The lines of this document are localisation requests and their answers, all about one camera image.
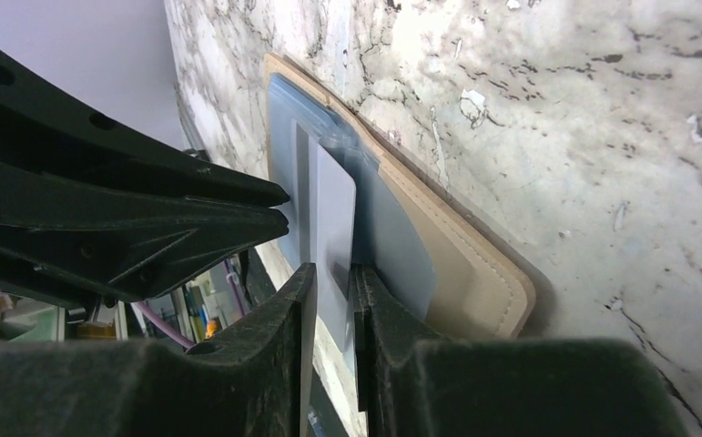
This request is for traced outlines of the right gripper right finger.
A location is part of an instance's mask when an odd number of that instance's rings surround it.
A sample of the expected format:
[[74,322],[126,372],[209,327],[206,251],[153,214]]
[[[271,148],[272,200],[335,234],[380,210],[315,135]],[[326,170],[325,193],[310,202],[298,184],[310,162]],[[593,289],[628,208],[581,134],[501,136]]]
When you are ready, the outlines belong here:
[[359,407],[372,436],[683,436],[653,366],[608,339],[454,340],[376,271],[350,270]]

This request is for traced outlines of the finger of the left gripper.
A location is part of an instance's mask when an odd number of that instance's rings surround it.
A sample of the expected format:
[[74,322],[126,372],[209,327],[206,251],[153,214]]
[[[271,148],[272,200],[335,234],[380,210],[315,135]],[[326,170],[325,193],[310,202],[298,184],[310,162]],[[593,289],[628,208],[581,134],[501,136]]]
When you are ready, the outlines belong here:
[[0,50],[0,162],[166,198],[270,208],[277,184],[195,158],[70,96]]
[[287,233],[279,185],[194,158],[0,161],[0,290],[55,305],[161,296]]

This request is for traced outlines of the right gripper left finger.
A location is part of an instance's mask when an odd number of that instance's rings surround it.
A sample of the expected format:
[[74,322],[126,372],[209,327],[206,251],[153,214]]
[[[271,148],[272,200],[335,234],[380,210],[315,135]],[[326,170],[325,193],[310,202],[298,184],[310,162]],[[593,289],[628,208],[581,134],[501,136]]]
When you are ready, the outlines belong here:
[[154,340],[0,342],[0,436],[302,436],[316,268],[184,353]]

